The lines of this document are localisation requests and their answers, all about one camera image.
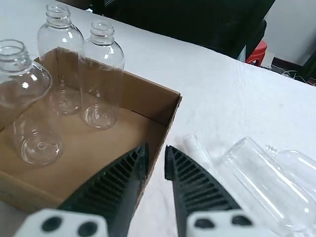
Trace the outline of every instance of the clear plastic bottle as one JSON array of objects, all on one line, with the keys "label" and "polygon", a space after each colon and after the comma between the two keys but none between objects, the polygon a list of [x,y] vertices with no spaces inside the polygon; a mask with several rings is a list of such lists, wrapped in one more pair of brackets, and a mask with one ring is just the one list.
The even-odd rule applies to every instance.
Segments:
[{"label": "clear plastic bottle", "polygon": [[270,214],[292,234],[316,236],[314,200],[251,138],[237,142],[215,165],[224,165]]},{"label": "clear plastic bottle", "polygon": [[[83,45],[83,36],[79,29],[70,20],[70,11],[64,5],[57,3],[49,4],[46,7],[46,23],[41,26],[38,32],[39,59],[49,69],[45,54],[55,48],[65,53],[71,51],[78,57],[78,52]],[[67,64],[73,60],[63,60]],[[78,64],[64,65],[68,68],[67,75],[60,74],[59,78],[53,78],[57,84],[55,93],[59,103],[60,111],[65,115],[71,115],[80,110],[80,92],[78,81]]]},{"label": "clear plastic bottle", "polygon": [[92,22],[91,37],[79,54],[79,72],[83,121],[97,129],[112,127],[119,116],[124,53],[107,21]]},{"label": "clear plastic bottle", "polygon": [[22,42],[0,41],[1,128],[13,127],[10,137],[28,163],[46,165],[63,152],[51,87],[49,72],[29,58]]},{"label": "clear plastic bottle", "polygon": [[274,161],[316,200],[316,161],[298,151],[266,148]]}]

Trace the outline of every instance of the white wall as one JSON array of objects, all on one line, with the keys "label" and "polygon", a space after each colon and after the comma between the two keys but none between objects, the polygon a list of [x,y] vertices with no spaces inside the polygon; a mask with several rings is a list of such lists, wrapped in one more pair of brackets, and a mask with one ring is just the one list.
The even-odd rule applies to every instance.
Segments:
[{"label": "white wall", "polygon": [[316,50],[316,0],[276,0],[264,40],[277,58],[303,65]]}]

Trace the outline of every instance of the black screw hole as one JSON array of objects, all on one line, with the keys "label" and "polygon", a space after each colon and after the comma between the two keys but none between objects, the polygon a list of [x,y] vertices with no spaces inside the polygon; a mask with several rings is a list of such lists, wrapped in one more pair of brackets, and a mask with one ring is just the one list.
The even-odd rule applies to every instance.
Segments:
[{"label": "black screw hole", "polygon": [[198,219],[194,226],[201,229],[212,229],[215,227],[214,223],[208,219]]},{"label": "black screw hole", "polygon": [[97,232],[98,225],[94,222],[85,222],[83,223],[79,229],[78,234],[81,237],[89,237],[94,235]]},{"label": "black screw hole", "polygon": [[62,219],[58,216],[48,218],[41,226],[41,229],[45,232],[51,232],[60,227]]},{"label": "black screw hole", "polygon": [[252,226],[252,222],[245,216],[234,216],[232,223],[239,226]]}]

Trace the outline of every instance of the transparent plastic bottle lying down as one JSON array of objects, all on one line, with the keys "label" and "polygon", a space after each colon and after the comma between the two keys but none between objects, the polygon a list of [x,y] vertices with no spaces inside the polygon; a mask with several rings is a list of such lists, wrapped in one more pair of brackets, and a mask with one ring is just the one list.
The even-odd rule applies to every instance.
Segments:
[{"label": "transparent plastic bottle lying down", "polygon": [[215,164],[224,165],[282,229],[316,236],[316,204],[251,138],[237,142]]},{"label": "transparent plastic bottle lying down", "polygon": [[79,72],[83,121],[97,129],[112,127],[119,116],[124,54],[110,23],[92,22],[91,37],[79,54]]},{"label": "transparent plastic bottle lying down", "polygon": [[266,148],[273,160],[316,200],[316,161],[298,151],[279,152],[271,146]]}]

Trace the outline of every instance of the bottle opening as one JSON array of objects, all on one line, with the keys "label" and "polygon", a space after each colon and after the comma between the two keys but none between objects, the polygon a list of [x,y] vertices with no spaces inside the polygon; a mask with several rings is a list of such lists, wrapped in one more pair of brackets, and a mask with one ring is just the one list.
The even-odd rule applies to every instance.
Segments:
[{"label": "bottle opening", "polygon": [[66,6],[49,4],[46,6],[46,16],[47,22],[57,28],[69,27],[70,21],[70,11]]},{"label": "bottle opening", "polygon": [[107,21],[94,21],[91,24],[91,41],[97,45],[109,45],[114,42],[114,28]]},{"label": "bottle opening", "polygon": [[25,45],[18,40],[0,40],[0,71],[7,73],[20,72],[31,65]]},{"label": "bottle opening", "polygon": [[57,4],[49,4],[46,6],[46,16],[55,18],[55,19],[63,19],[66,17],[70,17],[70,11],[66,6],[57,5]]},{"label": "bottle opening", "polygon": [[0,40],[0,60],[10,60],[25,51],[25,45],[18,40],[4,39]]},{"label": "bottle opening", "polygon": [[114,28],[107,21],[94,21],[91,23],[91,33],[100,37],[111,37],[114,34]]}]

